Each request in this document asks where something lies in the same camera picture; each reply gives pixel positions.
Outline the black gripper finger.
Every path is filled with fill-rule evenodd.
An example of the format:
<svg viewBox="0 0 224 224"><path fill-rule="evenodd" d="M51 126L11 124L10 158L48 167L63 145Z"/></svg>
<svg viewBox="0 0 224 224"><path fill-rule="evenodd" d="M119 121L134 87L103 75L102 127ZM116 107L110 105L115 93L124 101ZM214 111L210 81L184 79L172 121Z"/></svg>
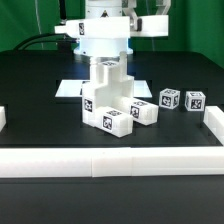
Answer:
<svg viewBox="0 0 224 224"><path fill-rule="evenodd" d="M139 32L142 29L142 19L135 12L137 0L122 0L122 10L125 16L130 18L130 27L132 31Z"/></svg>
<svg viewBox="0 0 224 224"><path fill-rule="evenodd" d="M156 0L157 15L167 15L171 7L172 0Z"/></svg>

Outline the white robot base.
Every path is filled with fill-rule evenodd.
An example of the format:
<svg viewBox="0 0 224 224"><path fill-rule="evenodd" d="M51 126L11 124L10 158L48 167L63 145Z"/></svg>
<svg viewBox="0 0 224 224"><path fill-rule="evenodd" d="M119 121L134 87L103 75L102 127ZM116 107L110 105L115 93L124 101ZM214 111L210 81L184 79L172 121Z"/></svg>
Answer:
<svg viewBox="0 0 224 224"><path fill-rule="evenodd" d="M122 0L85 0L85 18L118 17L122 15ZM113 58L121 51L133 53L128 39L80 39L74 49L76 57Z"/></svg>

